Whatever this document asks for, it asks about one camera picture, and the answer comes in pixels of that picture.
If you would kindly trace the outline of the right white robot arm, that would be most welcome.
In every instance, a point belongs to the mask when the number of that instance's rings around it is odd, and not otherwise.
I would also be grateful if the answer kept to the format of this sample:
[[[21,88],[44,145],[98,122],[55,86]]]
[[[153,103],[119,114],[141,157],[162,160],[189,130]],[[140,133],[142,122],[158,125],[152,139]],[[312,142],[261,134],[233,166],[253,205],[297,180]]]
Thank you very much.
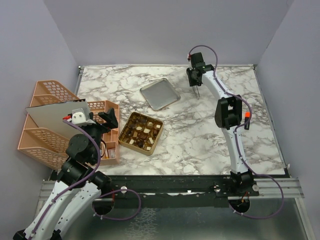
[[[214,120],[225,137],[230,157],[230,191],[240,196],[248,189],[252,174],[246,166],[247,159],[241,140],[242,100],[234,95],[215,75],[211,64],[199,63],[186,70],[191,87],[205,85],[217,99]]]

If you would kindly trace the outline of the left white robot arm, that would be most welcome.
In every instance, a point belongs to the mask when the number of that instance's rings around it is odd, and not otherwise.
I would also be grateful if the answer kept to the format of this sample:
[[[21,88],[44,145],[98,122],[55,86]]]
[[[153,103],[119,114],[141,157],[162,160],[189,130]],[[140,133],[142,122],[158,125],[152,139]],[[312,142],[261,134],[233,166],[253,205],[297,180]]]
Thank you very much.
[[[97,114],[103,123],[93,119],[93,112],[74,109],[62,121],[77,129],[68,142],[67,160],[61,166],[50,196],[26,228],[17,231],[15,240],[61,240],[75,219],[97,197],[106,197],[111,179],[98,171],[101,163],[103,134],[118,127],[115,109]]]

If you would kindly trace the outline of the black metal tongs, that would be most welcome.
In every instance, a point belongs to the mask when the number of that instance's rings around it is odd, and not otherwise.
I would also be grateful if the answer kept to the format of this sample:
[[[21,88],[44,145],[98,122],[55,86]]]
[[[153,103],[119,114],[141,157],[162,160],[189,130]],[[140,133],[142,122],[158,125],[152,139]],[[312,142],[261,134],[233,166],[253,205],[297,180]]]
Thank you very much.
[[[194,86],[194,93],[196,98],[199,100],[200,99],[200,92],[197,86]]]

